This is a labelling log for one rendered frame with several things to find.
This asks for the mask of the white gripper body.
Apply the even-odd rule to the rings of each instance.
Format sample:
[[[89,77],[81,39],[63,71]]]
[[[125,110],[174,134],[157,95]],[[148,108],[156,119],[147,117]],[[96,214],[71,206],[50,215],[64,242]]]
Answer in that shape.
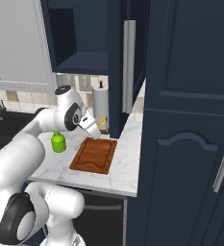
[[[101,132],[96,124],[96,120],[88,111],[82,116],[79,126],[92,138],[99,138],[101,135]]]

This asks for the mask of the brown wooden cutting board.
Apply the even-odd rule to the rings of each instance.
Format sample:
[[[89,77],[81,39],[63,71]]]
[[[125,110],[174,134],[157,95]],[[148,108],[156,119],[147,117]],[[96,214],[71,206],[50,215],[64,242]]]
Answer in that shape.
[[[69,168],[107,175],[116,144],[116,140],[87,137],[81,144]]]

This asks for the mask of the green bottle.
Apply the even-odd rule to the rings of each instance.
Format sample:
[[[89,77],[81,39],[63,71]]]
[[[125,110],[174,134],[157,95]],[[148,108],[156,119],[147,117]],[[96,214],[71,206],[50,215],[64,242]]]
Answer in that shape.
[[[51,137],[52,149],[55,153],[66,150],[65,137],[60,132],[55,131]]]

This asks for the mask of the dark blue open cabinet door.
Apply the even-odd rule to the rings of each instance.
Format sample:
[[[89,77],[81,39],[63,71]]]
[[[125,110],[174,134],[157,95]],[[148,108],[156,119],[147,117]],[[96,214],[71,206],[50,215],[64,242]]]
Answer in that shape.
[[[129,113],[122,111],[124,21],[135,20],[133,105],[145,79],[151,0],[108,0],[108,83],[110,137],[120,138]]]

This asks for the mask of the black sink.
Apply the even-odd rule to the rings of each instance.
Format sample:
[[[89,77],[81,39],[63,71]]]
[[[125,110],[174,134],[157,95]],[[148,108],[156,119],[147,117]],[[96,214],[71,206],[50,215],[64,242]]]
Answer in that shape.
[[[0,113],[0,150],[30,123],[40,111],[42,111],[42,108],[36,110],[34,113],[15,111]]]

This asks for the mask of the dark blue arched cabinet door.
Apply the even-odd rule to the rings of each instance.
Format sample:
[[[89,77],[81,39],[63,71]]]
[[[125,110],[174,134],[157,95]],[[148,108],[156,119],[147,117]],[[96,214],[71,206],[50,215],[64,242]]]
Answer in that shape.
[[[145,110],[127,246],[224,246],[224,115]]]

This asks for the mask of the dark blue tall cabinet door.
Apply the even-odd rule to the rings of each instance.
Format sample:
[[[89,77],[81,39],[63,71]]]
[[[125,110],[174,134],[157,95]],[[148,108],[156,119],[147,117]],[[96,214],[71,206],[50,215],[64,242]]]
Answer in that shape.
[[[153,0],[145,107],[224,114],[224,0]]]

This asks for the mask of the white paper towel roll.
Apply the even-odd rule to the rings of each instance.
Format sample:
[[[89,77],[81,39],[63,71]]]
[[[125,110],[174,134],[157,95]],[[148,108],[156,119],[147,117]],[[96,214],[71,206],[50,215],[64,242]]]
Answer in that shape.
[[[92,88],[93,116],[98,128],[103,135],[110,133],[109,124],[109,88],[99,82],[98,86]]]

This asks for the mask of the black dishwasher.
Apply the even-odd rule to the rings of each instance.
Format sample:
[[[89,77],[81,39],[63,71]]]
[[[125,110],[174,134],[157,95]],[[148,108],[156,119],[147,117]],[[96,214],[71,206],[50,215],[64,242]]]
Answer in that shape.
[[[79,192],[85,197],[85,205],[122,206],[121,210],[84,209],[73,220],[86,246],[124,246],[124,197],[85,189]]]

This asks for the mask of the white wall cabinet door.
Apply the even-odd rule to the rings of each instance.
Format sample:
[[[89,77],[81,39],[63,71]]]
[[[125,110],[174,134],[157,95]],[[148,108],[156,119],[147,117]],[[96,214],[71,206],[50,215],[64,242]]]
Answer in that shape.
[[[0,89],[56,88],[40,0],[0,0]]]

